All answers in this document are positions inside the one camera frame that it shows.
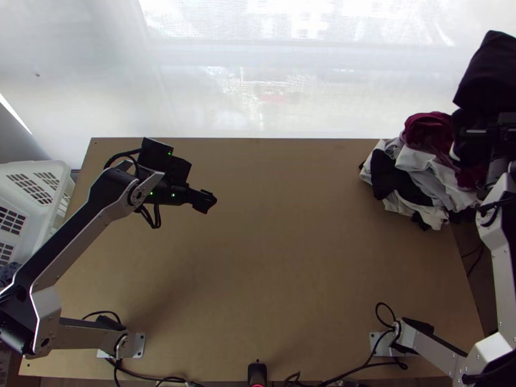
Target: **wooden table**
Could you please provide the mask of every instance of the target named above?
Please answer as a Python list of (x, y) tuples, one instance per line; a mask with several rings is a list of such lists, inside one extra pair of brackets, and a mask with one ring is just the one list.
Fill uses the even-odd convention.
[[(139, 373), (244, 381), (260, 359), (271, 380), (323, 380), (362, 364), (381, 330), (378, 301), (432, 323), (469, 351), (482, 337), (452, 232), (423, 232), (384, 211), (358, 178), (374, 140), (162, 139), (193, 166), (189, 183), (219, 202), (208, 215), (162, 207), (151, 230), (133, 214), (111, 224), (58, 282), (63, 316), (114, 310), (146, 332)], [(71, 209), (113, 154), (141, 139), (92, 139)], [(111, 379), (95, 350), (54, 350), (21, 373)], [(357, 378), (429, 377), (421, 358)]]

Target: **sheer curtain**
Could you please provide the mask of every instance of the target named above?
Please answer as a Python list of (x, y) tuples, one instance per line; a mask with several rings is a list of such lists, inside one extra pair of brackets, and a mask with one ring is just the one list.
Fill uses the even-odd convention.
[(393, 137), (452, 112), (512, 0), (0, 0), (0, 94), (73, 167), (89, 139)]

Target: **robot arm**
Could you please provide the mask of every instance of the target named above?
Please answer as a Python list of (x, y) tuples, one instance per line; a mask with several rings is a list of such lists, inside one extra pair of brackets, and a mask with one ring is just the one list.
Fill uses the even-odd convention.
[(480, 238), (491, 251), (498, 332), (477, 342), (466, 353), (435, 336), (433, 326), (403, 318), (395, 322), (392, 341), (378, 351), (378, 356), (419, 354), (450, 376), (456, 387), (515, 385), (516, 162), (509, 163), (514, 157), (508, 155), (515, 128), (515, 114), (501, 114), (493, 128), (495, 143), (486, 181), (488, 194), (476, 217)]
[[(142, 356), (144, 334), (130, 333), (118, 321), (104, 315), (94, 322), (62, 318), (54, 284), (112, 221), (140, 212), (144, 203), (192, 203), (206, 213), (217, 202), (211, 193), (188, 186), (191, 165), (172, 156), (172, 150), (144, 139), (137, 150), (140, 156), (135, 175), (128, 173), (133, 163), (127, 160), (102, 172), (87, 202), (20, 267), (0, 293), (2, 341), (30, 359), (46, 356), (56, 348), (98, 348), (100, 357), (115, 359)], [(157, 186), (160, 195), (154, 197)], [(178, 189), (181, 194), (175, 196)], [(164, 192), (171, 192), (170, 197), (162, 197)]]

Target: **pile of clothes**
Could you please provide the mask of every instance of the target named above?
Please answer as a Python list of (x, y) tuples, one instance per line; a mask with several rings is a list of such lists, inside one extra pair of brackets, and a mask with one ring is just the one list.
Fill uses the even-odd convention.
[(373, 186), (386, 210), (411, 217), (423, 230), (474, 220), (491, 146), (462, 134), (496, 122), (501, 112), (516, 111), (515, 68), (516, 39), (489, 31), (453, 100), (459, 109), (452, 115), (412, 115), (399, 137), (378, 142), (361, 165), (360, 178)]

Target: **laundry basket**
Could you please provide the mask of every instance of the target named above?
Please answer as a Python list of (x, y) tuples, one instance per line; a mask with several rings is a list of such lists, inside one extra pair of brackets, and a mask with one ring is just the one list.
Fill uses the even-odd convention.
[(0, 164), (0, 267), (25, 263), (61, 227), (74, 188), (63, 161)]

